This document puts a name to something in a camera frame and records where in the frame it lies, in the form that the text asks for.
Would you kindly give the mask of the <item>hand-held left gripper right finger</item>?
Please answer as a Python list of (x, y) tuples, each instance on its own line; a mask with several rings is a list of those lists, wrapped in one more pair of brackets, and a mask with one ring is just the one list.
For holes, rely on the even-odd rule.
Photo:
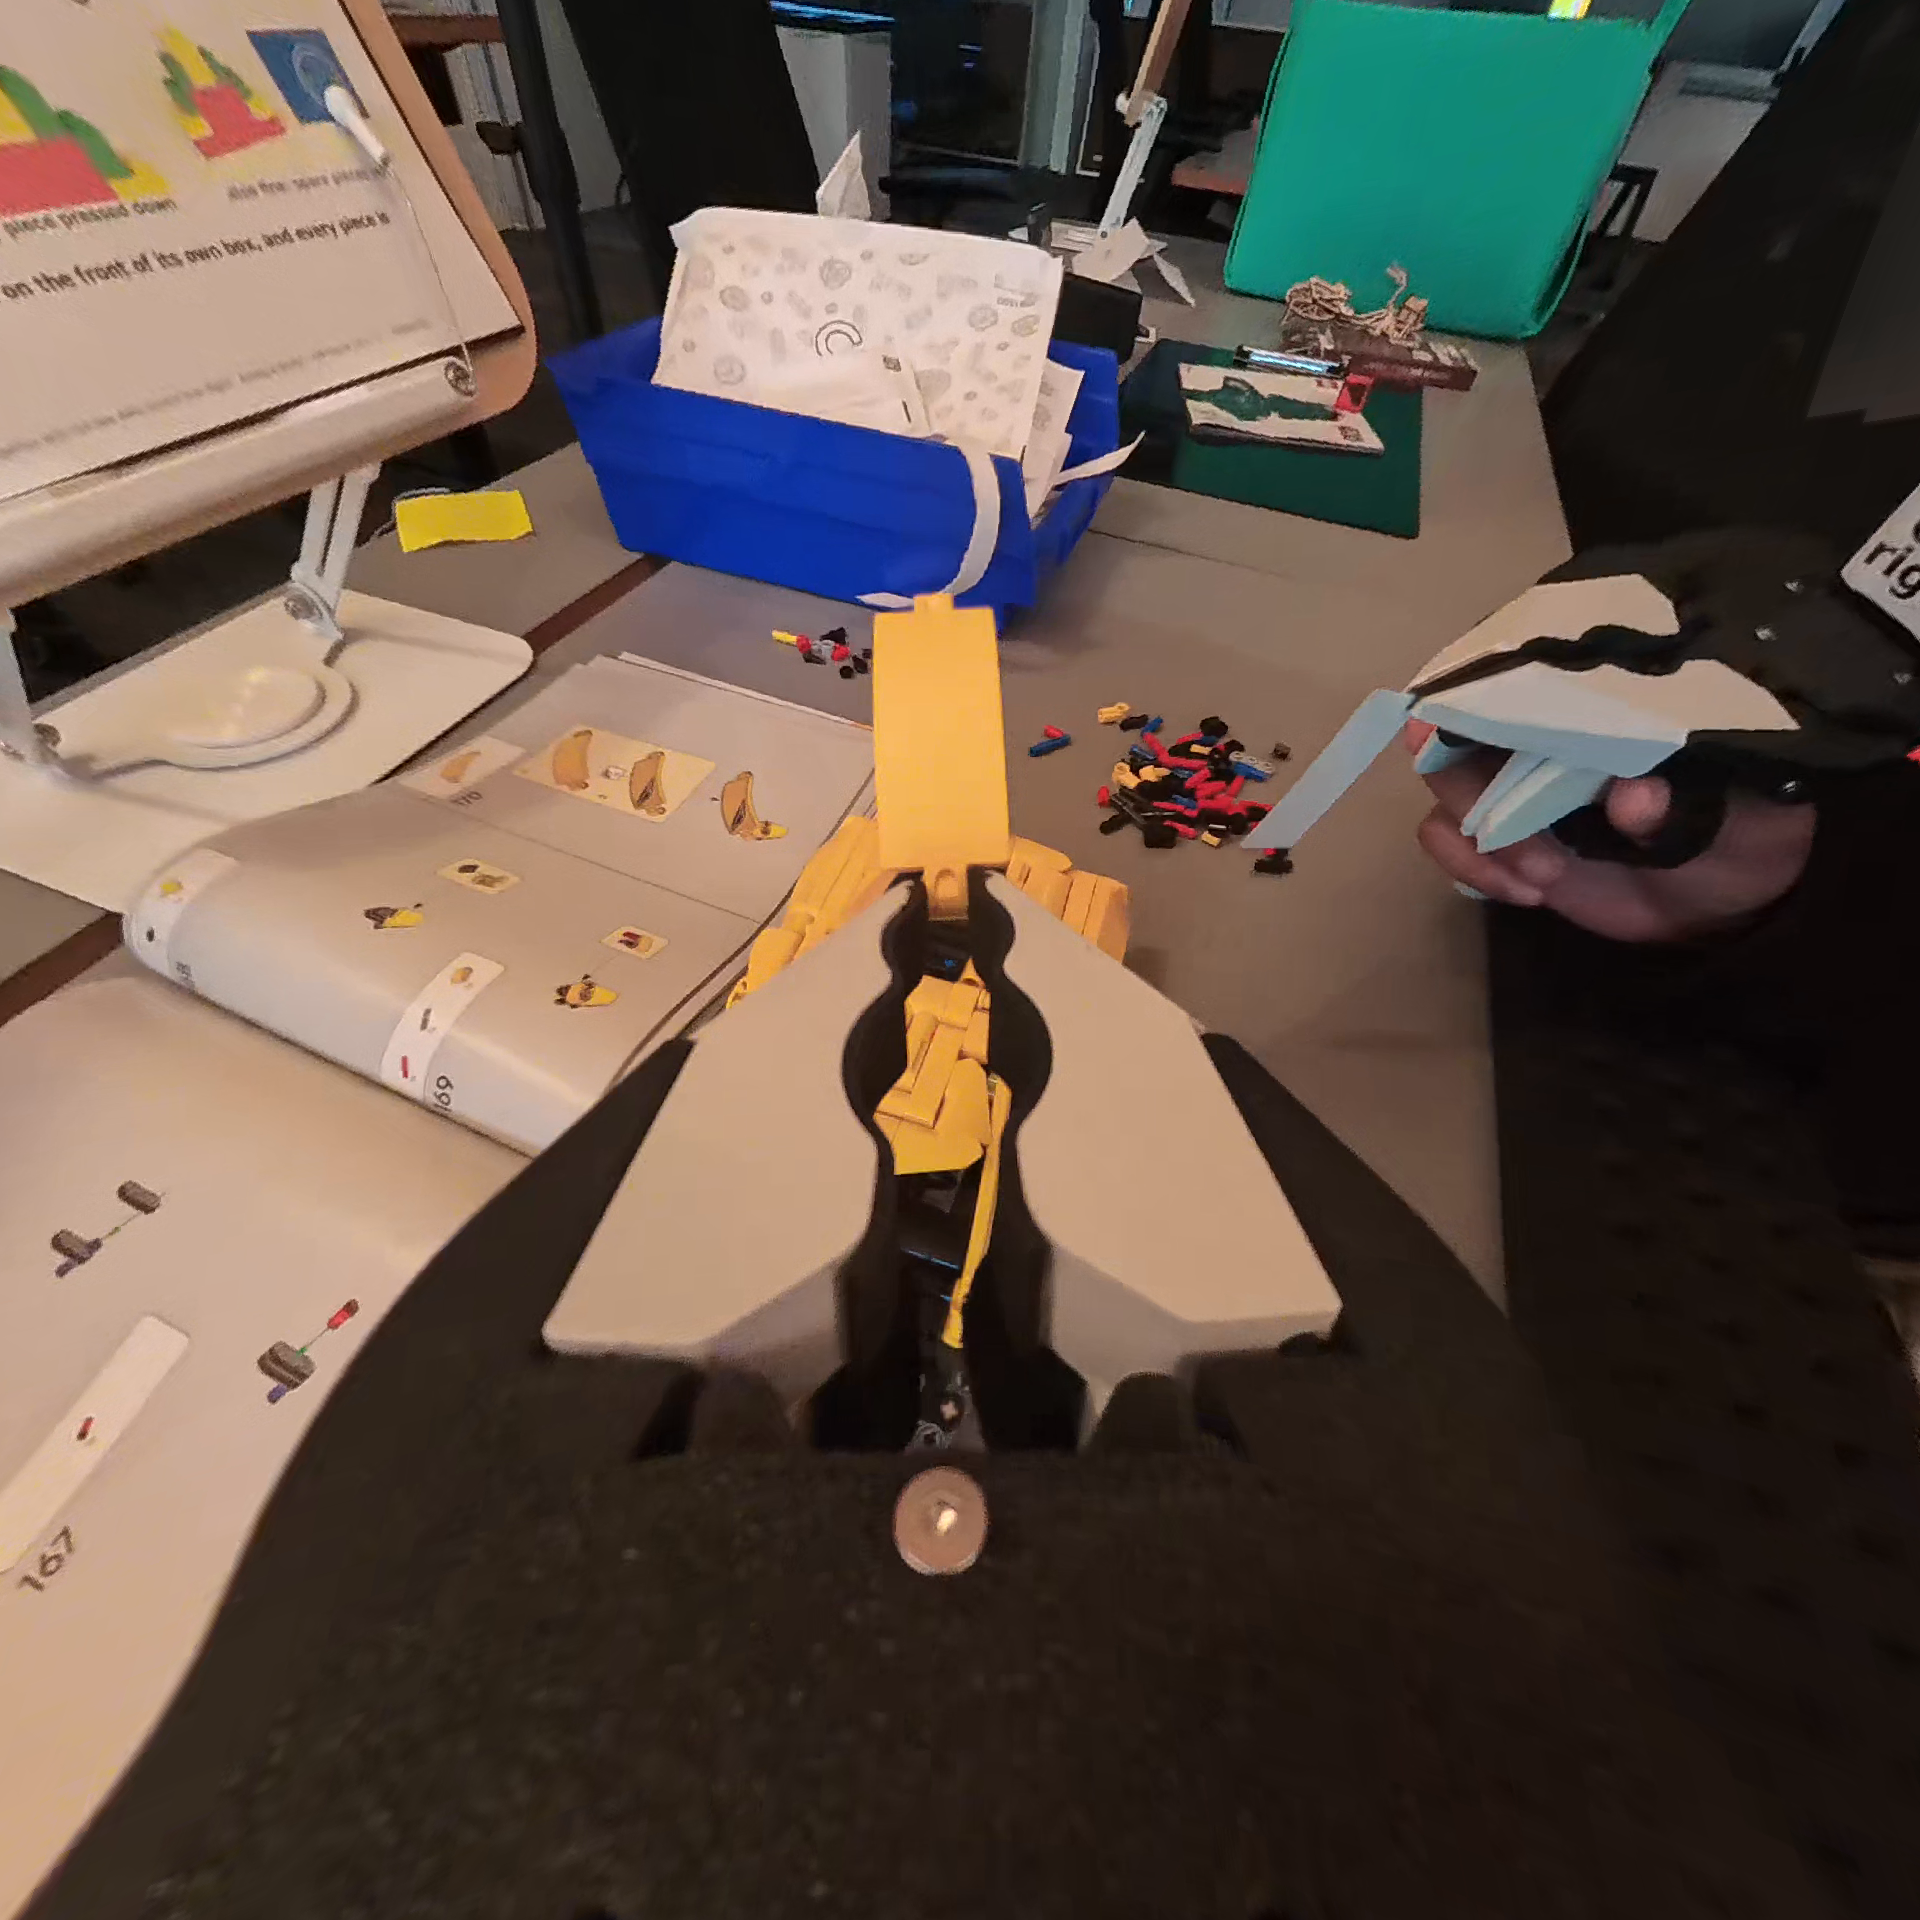
[(1342, 1302), (1209, 1036), (997, 874), (970, 878), (1012, 1096), (968, 1379), (993, 1452), (1072, 1450), (1116, 1385), (1320, 1342)]

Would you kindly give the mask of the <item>yellow brick panel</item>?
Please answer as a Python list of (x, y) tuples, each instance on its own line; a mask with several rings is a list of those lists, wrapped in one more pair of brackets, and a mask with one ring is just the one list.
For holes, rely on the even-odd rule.
[(871, 699), (877, 862), (919, 878), (933, 920), (964, 922), (972, 872), (1012, 855), (993, 614), (943, 594), (879, 612)]

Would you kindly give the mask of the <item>person's right forearm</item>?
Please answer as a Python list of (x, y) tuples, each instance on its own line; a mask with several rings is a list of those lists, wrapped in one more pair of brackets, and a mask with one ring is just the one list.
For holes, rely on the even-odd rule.
[(1831, 1032), (1874, 1057), (1916, 1055), (1916, 756), (1824, 793), (1804, 887), (1816, 999)]

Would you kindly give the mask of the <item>grey desk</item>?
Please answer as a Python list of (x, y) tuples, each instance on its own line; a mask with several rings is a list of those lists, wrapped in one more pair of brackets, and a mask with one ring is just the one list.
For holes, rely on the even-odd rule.
[[(1423, 409), (1415, 540), (1332, 527), (1135, 479), (1116, 479), (1076, 554), (1012, 621), (1002, 645), (1014, 830), (1116, 876), (1133, 893), (1130, 963), (1207, 1030), (1243, 1044), (1452, 1248), (1479, 1285), (1504, 1286), (1492, 1055), (1480, 909), (1417, 845), (1428, 797), (1403, 752), (1372, 764), (1309, 833), (1295, 874), (1249, 878), (1232, 853), (1147, 853), (1101, 837), (1095, 751), (1026, 760), (1043, 724), (1072, 733), (1101, 702), (1187, 724), (1216, 712), (1286, 785), (1374, 689), (1401, 685), (1442, 645), (1569, 556), (1534, 373), (1521, 346), (1471, 342), (1477, 386)], [(66, 1179), (71, 1144), (100, 1165), (108, 1126), (179, 1057), (226, 1080), (214, 1115), (241, 1153), (272, 1165), (301, 1107), (324, 1142), (374, 1144), (376, 1163), (420, 1161), (438, 1198), (428, 1223), (465, 1223), (480, 1171), (501, 1150), (449, 1125), (405, 1119), (333, 1069), (299, 1067), (116, 961), (119, 920), (4, 878), (4, 1362), (29, 1373), (25, 1288), (52, 1286), (54, 1258), (21, 1234), (56, 1219), (29, 1173), (48, 1150)], [(110, 990), (119, 978), (141, 990)]]

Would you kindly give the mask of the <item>green white printed booklet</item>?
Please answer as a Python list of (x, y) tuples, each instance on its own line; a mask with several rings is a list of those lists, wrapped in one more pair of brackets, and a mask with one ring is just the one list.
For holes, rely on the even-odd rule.
[(1380, 458), (1384, 442), (1365, 417), (1371, 388), (1369, 377), (1180, 365), (1187, 434), (1216, 446)]

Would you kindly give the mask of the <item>twine bundle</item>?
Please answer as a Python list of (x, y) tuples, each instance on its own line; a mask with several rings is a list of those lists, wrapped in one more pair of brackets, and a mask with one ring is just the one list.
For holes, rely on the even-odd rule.
[(1346, 282), (1309, 276), (1288, 288), (1284, 311), (1295, 325), (1328, 330), (1351, 350), (1419, 350), (1426, 336), (1428, 301), (1411, 296), (1409, 274), (1399, 263), (1388, 265), (1386, 280), (1388, 299), (1361, 309)]

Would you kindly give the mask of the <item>large pile of brick pins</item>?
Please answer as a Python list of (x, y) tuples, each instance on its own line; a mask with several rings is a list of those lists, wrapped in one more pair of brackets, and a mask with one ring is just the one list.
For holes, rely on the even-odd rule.
[(1091, 793), (1101, 837), (1132, 837), (1153, 853), (1224, 849), (1245, 841), (1272, 810), (1272, 768), (1245, 751), (1222, 716), (1172, 733), (1157, 712), (1108, 704), (1095, 712), (1095, 733), (1110, 733), (1116, 749)]

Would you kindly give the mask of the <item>black box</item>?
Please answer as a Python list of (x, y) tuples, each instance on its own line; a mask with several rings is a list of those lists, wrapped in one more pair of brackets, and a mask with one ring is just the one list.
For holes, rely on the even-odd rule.
[(1052, 342), (1076, 350), (1101, 350), (1116, 363), (1130, 363), (1139, 348), (1141, 294), (1133, 286), (1101, 282), (1068, 272), (1062, 278)]

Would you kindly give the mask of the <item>small crumpled printed paper bag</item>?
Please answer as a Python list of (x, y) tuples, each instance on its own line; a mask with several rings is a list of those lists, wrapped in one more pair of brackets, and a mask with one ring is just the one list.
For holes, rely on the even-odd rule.
[(1043, 521), (1054, 496), (1068, 485), (1116, 473), (1141, 444), (1137, 434), (1099, 458), (1074, 458), (1070, 415), (1081, 396), (1083, 382), (1085, 377), (1079, 371), (1056, 361), (1049, 361), (1041, 377), (1033, 423), (1022, 456), (1026, 508), (1031, 525)]

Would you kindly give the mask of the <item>thin wooden board stand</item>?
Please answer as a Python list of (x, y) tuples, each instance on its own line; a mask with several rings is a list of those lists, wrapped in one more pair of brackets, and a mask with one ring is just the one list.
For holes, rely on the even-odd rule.
[(1089, 5), (1089, 132), (1099, 153), (1101, 209), (1091, 222), (1091, 240), (1068, 259), (1068, 272), (1120, 286), (1135, 286), (1133, 272), (1149, 269), (1160, 278), (1164, 294), (1186, 307), (1193, 307), (1187, 278), (1164, 257), (1164, 245), (1143, 232), (1135, 201), (1164, 130), (1166, 78), (1180, 51), (1189, 8), (1189, 3), (1155, 5), (1143, 30), (1139, 60), (1128, 66), (1126, 5)]

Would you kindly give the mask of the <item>blue storage bin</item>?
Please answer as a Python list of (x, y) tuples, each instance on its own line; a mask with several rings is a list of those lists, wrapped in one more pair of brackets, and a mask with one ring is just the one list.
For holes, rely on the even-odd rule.
[(948, 592), (999, 619), (1031, 610), (1103, 506), (1118, 444), (1118, 361), (1056, 342), (1076, 373), (1068, 481), (1039, 523), (1018, 459), (993, 459), (995, 548), (972, 585), (981, 490), (948, 446), (767, 411), (655, 382), (659, 323), (547, 361), (623, 548), (839, 604)]

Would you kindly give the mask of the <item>yellow paper note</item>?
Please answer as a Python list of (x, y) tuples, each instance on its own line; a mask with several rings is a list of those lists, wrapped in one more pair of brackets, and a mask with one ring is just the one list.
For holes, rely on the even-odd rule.
[(405, 556), (439, 548), (503, 546), (534, 535), (517, 490), (411, 492), (393, 500), (393, 535)]

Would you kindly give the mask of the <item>large printed white paper bag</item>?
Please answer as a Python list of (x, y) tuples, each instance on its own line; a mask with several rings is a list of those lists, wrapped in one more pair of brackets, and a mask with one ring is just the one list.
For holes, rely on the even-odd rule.
[(958, 450), (997, 540), (993, 459), (1027, 444), (1064, 278), (1029, 244), (819, 213), (707, 207), (673, 230), (655, 382)]

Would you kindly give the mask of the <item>poster board on white stand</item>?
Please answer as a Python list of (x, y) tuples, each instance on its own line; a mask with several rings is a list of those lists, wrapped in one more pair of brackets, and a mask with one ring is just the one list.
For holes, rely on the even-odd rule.
[[(380, 467), (511, 409), (536, 330), (378, 5), (2, 16), (4, 872), (119, 914), (528, 673), (345, 575)], [(23, 608), (297, 496), (270, 596), (33, 708)]]

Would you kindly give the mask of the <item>black light stand pole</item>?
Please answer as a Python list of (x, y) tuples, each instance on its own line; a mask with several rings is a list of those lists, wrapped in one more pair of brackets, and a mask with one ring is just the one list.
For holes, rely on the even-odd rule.
[(603, 317), (582, 228), (578, 178), (551, 87), (538, 5), (495, 3), (493, 12), (515, 84), (520, 147), (555, 257), (567, 323), (574, 340), (584, 342), (601, 332)]

